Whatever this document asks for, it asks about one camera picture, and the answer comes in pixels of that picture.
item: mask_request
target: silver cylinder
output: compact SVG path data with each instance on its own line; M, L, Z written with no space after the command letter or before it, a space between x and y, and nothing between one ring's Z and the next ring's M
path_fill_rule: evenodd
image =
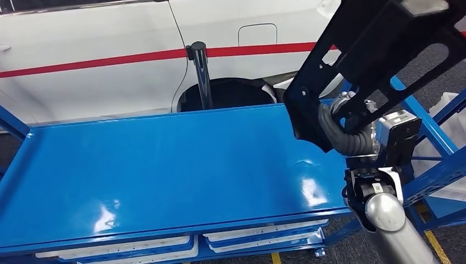
M376 231L364 230L385 263L439 264L395 196L386 193L372 196L366 203L365 214Z
M189 46L189 49L191 52L189 56L190 60L192 59L194 61L194 65L196 66L202 109L212 109L210 78L209 70L207 69L206 44L201 41L196 41L191 46Z

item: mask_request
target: metal bracket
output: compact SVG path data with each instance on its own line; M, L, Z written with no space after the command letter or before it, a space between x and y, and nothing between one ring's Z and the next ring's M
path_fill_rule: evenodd
M342 129L353 134L466 58L466 38L454 28L466 14L466 2L432 0L416 5L417 2L342 1L285 92L284 101L296 138L310 141L325 152L332 149L316 124L319 95L338 73L352 83L357 93L334 113L334 119L340 123L345 118ZM390 78L434 43L447 46L448 57L405 90L393 89ZM334 65L327 65L322 58L332 46L341 54ZM364 100L376 90L388 102L371 113Z

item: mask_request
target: car door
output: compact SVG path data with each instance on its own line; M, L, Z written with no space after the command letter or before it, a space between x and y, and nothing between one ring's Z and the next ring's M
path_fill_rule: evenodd
M0 105L26 123L167 113L185 71L167 1L0 15Z

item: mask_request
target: blue shelf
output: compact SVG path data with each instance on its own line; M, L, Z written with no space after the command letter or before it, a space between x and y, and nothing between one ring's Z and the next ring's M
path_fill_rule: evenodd
M348 214L345 168L283 104L33 127L0 181L0 254Z

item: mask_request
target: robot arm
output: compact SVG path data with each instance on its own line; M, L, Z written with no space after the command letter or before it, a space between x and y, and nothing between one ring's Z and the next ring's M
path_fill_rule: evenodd
M399 167L410 162L420 120L383 115L466 58L466 38L454 28L465 15L464 0L342 0L284 94L296 138L347 156L343 198L387 263L438 263L402 207ZM448 57L393 89L391 77L434 43L447 46ZM341 54L327 65L332 47ZM319 95L338 73L354 92L323 106ZM388 99L378 109L367 100L376 90Z
M356 214L386 263L438 263L404 214L398 173L399 166L411 159L420 119L407 111L398 111L355 135L347 135L331 118L331 109L335 111L342 97L345 95L338 97L330 108L319 107L319 122L335 149L347 155L347 184L342 192L346 205Z

